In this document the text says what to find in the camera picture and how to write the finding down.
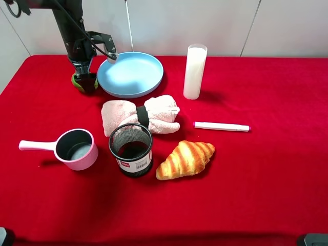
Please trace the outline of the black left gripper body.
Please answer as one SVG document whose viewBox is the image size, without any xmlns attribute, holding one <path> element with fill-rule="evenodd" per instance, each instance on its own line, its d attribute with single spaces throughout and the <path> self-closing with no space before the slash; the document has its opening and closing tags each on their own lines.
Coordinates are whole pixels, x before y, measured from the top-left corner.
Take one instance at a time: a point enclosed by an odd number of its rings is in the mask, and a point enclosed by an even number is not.
<svg viewBox="0 0 328 246">
<path fill-rule="evenodd" d="M 96 56 L 96 50 L 92 47 L 73 46 L 67 47 L 68 59 L 75 69 L 76 75 L 88 74 L 93 58 Z"/>
</svg>

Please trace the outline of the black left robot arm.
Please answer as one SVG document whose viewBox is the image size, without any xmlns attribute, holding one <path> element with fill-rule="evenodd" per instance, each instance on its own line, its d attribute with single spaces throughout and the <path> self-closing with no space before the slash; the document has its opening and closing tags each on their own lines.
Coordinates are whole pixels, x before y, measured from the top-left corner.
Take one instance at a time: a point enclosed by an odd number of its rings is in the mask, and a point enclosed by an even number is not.
<svg viewBox="0 0 328 246">
<path fill-rule="evenodd" d="M 50 9 L 66 47 L 67 57 L 75 69 L 71 77 L 73 86 L 81 93 L 91 94 L 98 88 L 96 74 L 90 72 L 96 49 L 85 31 L 82 1 L 5 1 L 12 14 L 18 18 L 31 9 Z"/>
</svg>

